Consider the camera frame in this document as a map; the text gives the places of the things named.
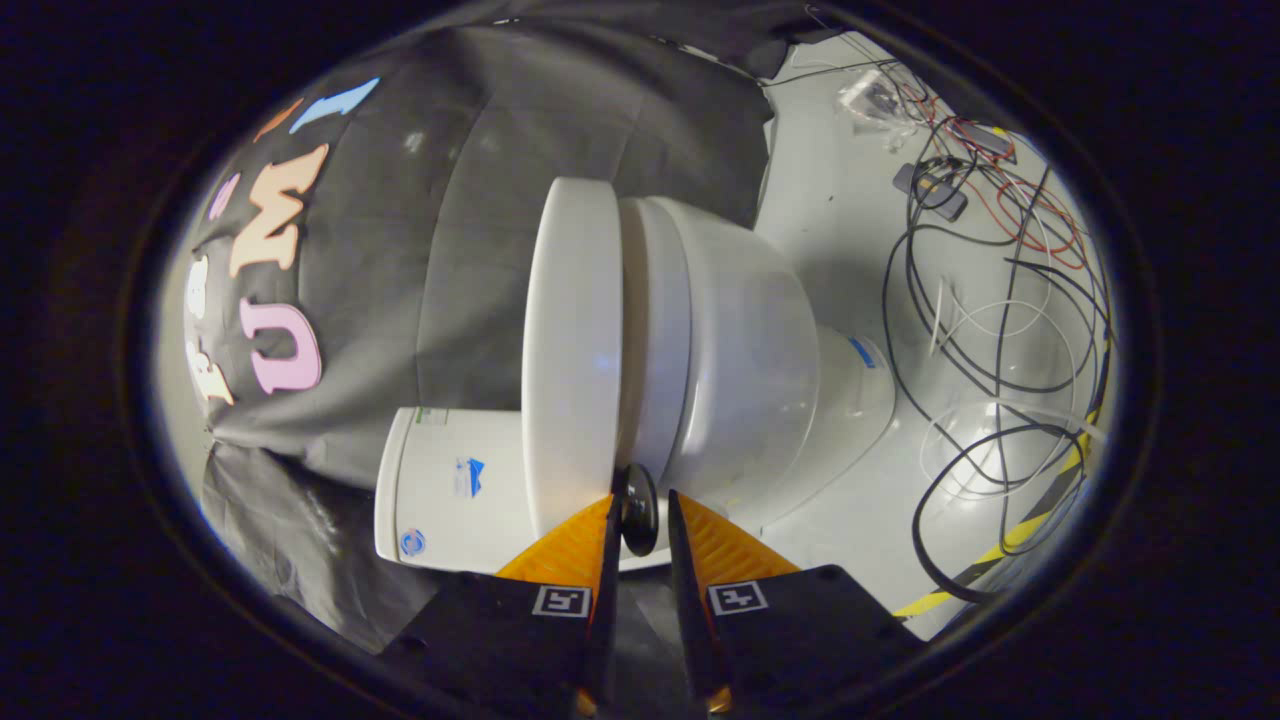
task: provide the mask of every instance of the foam letter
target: foam letter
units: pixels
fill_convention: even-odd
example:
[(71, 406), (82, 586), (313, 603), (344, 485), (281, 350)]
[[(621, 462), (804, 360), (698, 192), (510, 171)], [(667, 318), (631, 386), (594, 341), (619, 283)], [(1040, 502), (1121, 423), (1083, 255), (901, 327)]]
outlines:
[(218, 188), (218, 195), (214, 196), (214, 201), (209, 204), (209, 219), (216, 220), (223, 217), (223, 210), (227, 210), (227, 204), (232, 199), (232, 191), (236, 190), (236, 184), (239, 182), (239, 173), (236, 173), (223, 187)]
[(271, 118), (270, 120), (266, 120), (266, 124), (262, 126), (262, 129), (257, 131), (257, 135), (253, 136), (253, 142), (257, 142), (259, 140), (262, 138), (264, 135), (279, 127), (279, 124), (283, 123), (289, 115), (292, 115), (293, 111), (297, 110), (298, 105), (301, 104), (302, 99), (298, 97), (297, 100), (293, 101), (293, 105), (289, 105), (288, 110), (282, 110), (279, 115)]
[(209, 256), (191, 264), (187, 273), (187, 310), (198, 319), (205, 319), (205, 283), (209, 281)]
[(360, 105), (365, 97), (372, 92), (375, 85), (378, 85), (378, 78), (374, 78), (360, 87), (339, 92), (333, 97), (321, 97), (320, 100), (316, 100), (310, 108), (307, 108), (306, 113), (302, 113), (302, 117), (294, 120), (293, 127), (289, 128), (289, 135), (298, 132), (300, 127), (310, 123), (311, 120), (319, 120), (320, 118), (334, 113), (342, 113), (346, 115), (347, 113), (355, 110), (356, 105)]
[(285, 190), (306, 192), (320, 174), (328, 145), (279, 165), (268, 164), (253, 181), (248, 200), (261, 209), (232, 242), (228, 270), (234, 278), (239, 269), (252, 263), (274, 260), (282, 270), (293, 265), (298, 246), (298, 227), (289, 220), (302, 211), (302, 201), (284, 195)]
[(320, 382), (320, 346), (316, 334), (297, 307), (292, 305), (252, 305), (241, 299), (241, 328), (252, 338), (264, 328), (279, 328), (293, 336), (297, 354), (288, 360), (268, 360), (253, 351), (253, 374), (266, 395), (278, 389), (310, 389)]
[(223, 370), (210, 363), (209, 356), (189, 342), (187, 343), (187, 365), (191, 366), (191, 374), (196, 378), (196, 389), (200, 391), (201, 397), (220, 397), (227, 401), (227, 405), (236, 405), (236, 398), (232, 397), (232, 391), (227, 387)]

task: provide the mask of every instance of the orange letter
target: orange letter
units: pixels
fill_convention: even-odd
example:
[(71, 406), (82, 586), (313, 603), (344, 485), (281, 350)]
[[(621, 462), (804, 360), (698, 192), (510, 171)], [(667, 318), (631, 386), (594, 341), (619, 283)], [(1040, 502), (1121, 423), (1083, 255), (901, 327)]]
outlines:
[(232, 242), (229, 272), (233, 278), (241, 268), (252, 263), (275, 260), (282, 270), (293, 265), (298, 227), (289, 220), (302, 211), (302, 201), (284, 191), (306, 192), (320, 174), (320, 165), (328, 152), (329, 146), (321, 145), (301, 158), (262, 168), (248, 191), (250, 202), (262, 211)]
[(298, 97), (297, 100), (293, 101), (293, 105), (289, 105), (288, 110), (280, 110), (279, 115), (276, 115), (276, 117), (271, 118), (270, 120), (268, 120), (266, 124), (262, 126), (262, 129), (257, 131), (257, 135), (253, 136), (253, 142), (257, 142), (259, 140), (262, 138), (264, 135), (271, 132), (273, 129), (276, 128), (276, 126), (279, 126), (285, 119), (288, 119), (288, 117), (292, 115), (293, 111), (297, 110), (298, 105), (301, 105), (301, 104), (302, 104), (302, 99)]

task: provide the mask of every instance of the white toilet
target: white toilet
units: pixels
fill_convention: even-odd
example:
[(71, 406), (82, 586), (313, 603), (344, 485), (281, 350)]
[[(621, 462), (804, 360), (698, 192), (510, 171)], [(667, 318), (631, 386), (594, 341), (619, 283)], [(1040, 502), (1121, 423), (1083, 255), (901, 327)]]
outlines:
[(379, 555), (497, 571), (639, 462), (660, 498), (658, 546), (623, 547), (621, 568), (663, 564), (669, 488), (759, 533), (847, 470), (893, 411), (879, 350), (815, 325), (768, 242), (671, 199), (618, 200), (603, 181), (552, 184), (522, 363), (520, 413), (397, 414)]

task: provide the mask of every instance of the blue sticker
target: blue sticker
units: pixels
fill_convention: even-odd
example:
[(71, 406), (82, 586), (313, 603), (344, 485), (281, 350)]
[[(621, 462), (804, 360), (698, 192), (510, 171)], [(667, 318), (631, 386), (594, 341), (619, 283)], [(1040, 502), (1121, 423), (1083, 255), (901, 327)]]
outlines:
[(424, 550), (426, 550), (426, 538), (422, 537), (422, 533), (415, 529), (401, 536), (401, 552), (404, 555), (412, 557)]
[(480, 473), (484, 462), (475, 457), (458, 457), (453, 464), (453, 495), (475, 497), (480, 493)]
[(876, 361), (872, 360), (872, 354), (867, 352), (867, 348), (863, 347), (863, 343), (858, 342), (854, 338), (849, 338), (849, 343), (852, 345), (854, 350), (856, 350), (858, 354), (863, 356), (863, 363), (865, 363), (868, 368), (876, 366)]
[(293, 127), (289, 128), (289, 135), (298, 132), (298, 128), (310, 123), (311, 120), (319, 120), (320, 118), (332, 115), (334, 113), (346, 115), (347, 113), (356, 109), (365, 96), (372, 92), (374, 86), (378, 85), (379, 78), (374, 78), (360, 87), (353, 87), (346, 92), (339, 92), (332, 97), (321, 97), (311, 104), (310, 108), (302, 113), (297, 120), (294, 120)]
[(471, 466), (471, 497), (475, 497), (480, 493), (480, 471), (484, 470), (484, 462), (472, 457), (467, 464)]

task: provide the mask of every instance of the black cloth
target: black cloth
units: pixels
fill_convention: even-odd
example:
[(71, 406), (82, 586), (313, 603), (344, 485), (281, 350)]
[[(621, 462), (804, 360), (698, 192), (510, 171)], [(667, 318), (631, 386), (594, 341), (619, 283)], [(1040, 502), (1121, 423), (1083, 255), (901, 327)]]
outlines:
[[(315, 99), (371, 77), (347, 115), (288, 132)], [(771, 117), (759, 87), (730, 68), (623, 29), (543, 19), (420, 29), (282, 96), (210, 177), (182, 240), (209, 258), (206, 313), (187, 314), (187, 340), (236, 396), (209, 404), (215, 447), (201, 489), (223, 544), (268, 593), (380, 651), (438, 587), (435, 573), (374, 552), (371, 488), (392, 418), (415, 405), (518, 409), (525, 295), (552, 181), (607, 179), (620, 196), (671, 196), (750, 225)], [(232, 238), (257, 214), (253, 179), (320, 143), (330, 150), (293, 219), (293, 265), (230, 278)], [(236, 173), (225, 213), (207, 220)], [(250, 354), (293, 348), (280, 331), (244, 337), (241, 297), (306, 315), (323, 357), (316, 387), (259, 387)], [(628, 574), (620, 588), (620, 671), (641, 685), (675, 687), (682, 673), (664, 578)], [(637, 716), (698, 715), (682, 691), (631, 680), (618, 693)]]
[[(772, 117), (748, 78), (652, 38), (577, 22), (448, 28), (374, 53), (297, 95), (381, 78), (349, 114), (241, 147), (210, 183), (187, 237), (210, 263), (204, 319), (188, 341), (223, 370), (236, 405), (212, 401), (218, 442), (268, 448), (372, 488), (397, 407), (520, 407), (529, 268), (558, 176), (666, 195), (750, 225)], [(273, 108), (261, 122), (279, 111)], [(268, 163), (330, 150), (305, 193), (297, 259), (225, 272), (257, 209)], [(204, 209), (241, 173), (216, 222)], [(288, 334), (244, 337), (238, 302), (285, 302), (310, 320), (324, 374), (303, 392), (259, 387), (250, 355), (293, 354)]]
[(696, 47), (762, 78), (778, 74), (791, 44), (818, 42), (838, 32), (822, 27), (805, 13), (805, 3), (795, 0), (476, 0), (421, 29), (504, 19), (589, 20)]

